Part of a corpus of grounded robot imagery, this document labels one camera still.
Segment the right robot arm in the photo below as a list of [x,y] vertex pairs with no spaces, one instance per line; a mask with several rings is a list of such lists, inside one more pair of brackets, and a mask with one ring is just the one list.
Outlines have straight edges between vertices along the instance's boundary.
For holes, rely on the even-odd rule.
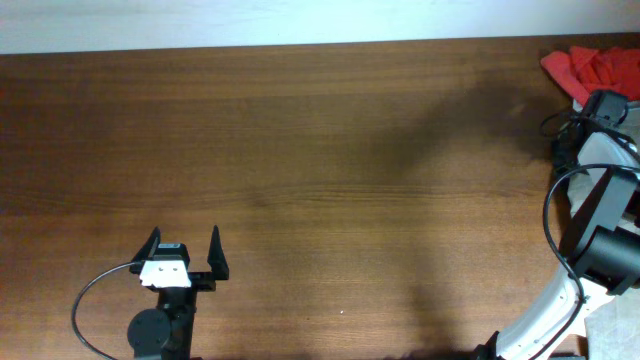
[[595,126],[564,179],[584,173],[596,183],[561,241],[548,242],[559,267],[552,281],[512,325],[476,347],[475,359],[549,359],[569,335],[583,336],[595,310],[639,285],[639,236],[620,225],[637,216],[639,153],[633,139]]

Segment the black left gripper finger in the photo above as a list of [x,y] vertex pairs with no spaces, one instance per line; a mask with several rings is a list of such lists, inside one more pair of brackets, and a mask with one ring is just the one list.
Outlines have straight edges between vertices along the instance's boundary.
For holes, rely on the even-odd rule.
[[229,266],[224,255],[220,231],[217,225],[214,226],[212,231],[207,263],[209,264],[211,273],[216,280],[229,279]]
[[160,243],[161,231],[158,227],[155,227],[152,230],[149,238],[131,259],[133,265],[130,267],[129,272],[131,274],[140,274],[142,272],[144,263],[153,257],[154,252]]

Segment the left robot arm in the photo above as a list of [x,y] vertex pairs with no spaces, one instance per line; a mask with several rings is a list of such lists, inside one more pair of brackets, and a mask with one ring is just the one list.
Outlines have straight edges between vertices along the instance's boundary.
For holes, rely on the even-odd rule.
[[213,292],[218,281],[230,277],[217,227],[212,231],[206,258],[208,271],[191,271],[183,243],[164,243],[155,228],[133,257],[130,272],[140,284],[157,294],[157,304],[134,316],[127,340],[136,359],[189,359],[197,296]]

